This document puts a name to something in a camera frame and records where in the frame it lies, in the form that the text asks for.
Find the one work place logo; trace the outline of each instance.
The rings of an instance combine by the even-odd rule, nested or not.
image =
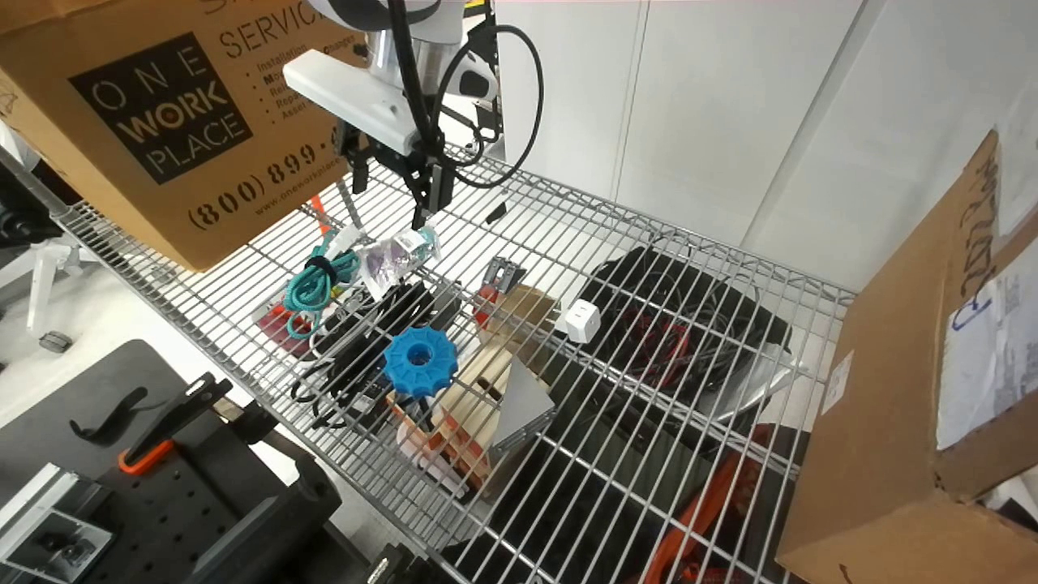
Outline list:
[[[160,184],[252,135],[193,37],[100,65],[71,83]]]

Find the gray floor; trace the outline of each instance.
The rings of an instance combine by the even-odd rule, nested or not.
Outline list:
[[[31,410],[31,401],[54,391],[63,384],[132,338],[160,348],[168,368],[185,378],[216,369],[188,338],[161,320],[161,315],[154,315],[126,282],[120,282],[120,277],[106,269],[92,269],[54,286],[50,323],[76,341],[68,354],[50,354],[34,344],[26,332],[26,299],[2,309],[0,364],[7,364],[7,369],[0,373],[0,424]],[[292,481],[292,465],[285,457],[269,449],[256,451],[282,481]],[[376,559],[385,541],[402,541],[402,534],[365,498],[361,498],[344,481],[337,482],[344,507],[337,509],[335,524],[350,534],[365,559]]]

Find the label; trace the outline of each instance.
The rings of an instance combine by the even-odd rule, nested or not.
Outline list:
[[[996,217],[1000,217],[1000,158],[975,169],[975,197],[962,206],[961,244],[962,265],[958,282],[961,304],[971,303],[996,277]]]
[[[212,195],[205,204],[193,204],[188,212],[188,225],[193,225],[197,229],[212,229],[242,212],[265,213],[278,206],[278,202],[292,197],[314,172],[335,164],[335,158],[318,157],[322,150],[329,150],[329,144],[300,144],[295,150],[277,152],[265,164],[260,164],[263,172],[242,175],[239,183]]]
[[[831,384],[824,390],[819,415],[828,415],[836,401],[844,401],[850,364],[854,364],[854,349],[835,368]]]
[[[71,83],[160,184],[252,135],[191,33]]]
[[[278,46],[292,37],[300,37],[300,29],[322,23],[322,15],[307,7],[307,0],[295,0],[295,3],[285,3],[285,7],[277,7],[269,13],[260,13],[247,23],[236,23],[232,29],[221,29],[221,49],[223,55],[232,62],[232,58],[242,58],[242,55],[252,55],[252,53],[263,53],[265,46]]]
[[[1038,390],[1038,245],[946,319],[936,451]]]

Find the small box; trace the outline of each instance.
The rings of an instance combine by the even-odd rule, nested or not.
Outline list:
[[[1036,263],[1038,217],[991,251],[996,190],[1000,135],[989,132],[844,320],[777,547],[777,561],[810,584],[1038,582],[1038,534],[978,507],[986,490],[1038,461],[1032,375],[1017,375],[1004,410],[974,420],[978,424],[952,439],[943,427],[946,387],[958,384],[946,368],[961,364],[952,333],[982,309],[996,312],[978,293],[1000,282],[1004,299],[1038,303],[1038,289],[1012,293],[1024,282],[1014,278],[1022,263]],[[989,399],[982,384],[974,387],[966,399]]]
[[[344,161],[282,62],[361,62],[307,0],[7,0],[0,117],[103,217],[207,269]]]
[[[574,344],[591,344],[598,329],[603,323],[603,312],[585,299],[560,312],[556,329],[567,333]]]

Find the black cable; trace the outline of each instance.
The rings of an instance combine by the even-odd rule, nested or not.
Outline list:
[[[433,119],[438,119],[438,115],[441,115],[441,107],[444,107],[449,83],[452,83],[459,58],[465,58],[476,43],[484,43],[484,37],[490,37],[490,33],[493,33],[493,37],[503,37],[503,33],[507,33],[507,37],[514,37],[514,40],[529,49],[532,65],[536,65],[536,75],[538,75],[538,111],[536,111],[536,119],[532,119],[532,129],[529,129],[529,140],[525,140],[521,157],[519,157],[514,164],[507,169],[499,178],[493,178],[493,183],[473,183],[473,178],[467,178],[467,175],[459,175],[459,172],[453,169],[453,178],[465,183],[465,184],[471,184],[471,187],[497,187],[497,184],[509,183],[509,178],[521,169],[525,157],[532,152],[532,146],[536,146],[536,140],[538,140],[538,132],[543,132],[543,115],[545,115],[545,68],[543,68],[538,49],[536,49],[532,40],[529,40],[521,29],[514,29],[514,27],[485,27],[485,29],[476,29],[476,33],[453,53],[453,58],[452,58],[452,65],[449,65],[449,70],[444,70],[444,77],[441,77],[438,98],[433,98],[433,107],[438,107],[438,111],[433,111]]]
[[[431,157],[444,157],[444,146],[438,144],[438,135],[431,129],[431,117],[425,115],[425,102],[423,102],[425,95],[423,95],[423,81],[417,81],[417,68],[416,68],[411,29],[409,29],[409,13],[406,13],[402,0],[389,0],[389,33],[393,33],[393,46],[396,46],[402,95],[409,102],[416,126],[417,126],[423,150]]]

